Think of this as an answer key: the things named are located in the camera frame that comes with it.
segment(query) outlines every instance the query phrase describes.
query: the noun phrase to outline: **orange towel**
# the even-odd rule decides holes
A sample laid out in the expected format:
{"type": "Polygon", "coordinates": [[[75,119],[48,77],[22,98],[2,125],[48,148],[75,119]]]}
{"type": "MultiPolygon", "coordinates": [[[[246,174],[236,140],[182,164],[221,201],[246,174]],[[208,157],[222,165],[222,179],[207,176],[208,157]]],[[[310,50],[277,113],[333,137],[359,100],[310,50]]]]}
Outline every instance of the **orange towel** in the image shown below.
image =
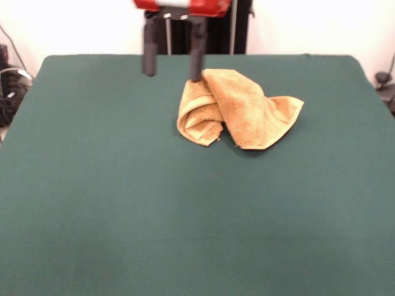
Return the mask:
{"type": "Polygon", "coordinates": [[[209,146],[222,122],[242,149],[263,150],[293,126],[303,106],[295,97],[265,97],[262,88],[235,70],[204,70],[203,81],[185,85],[177,128],[187,139],[209,146]]]}

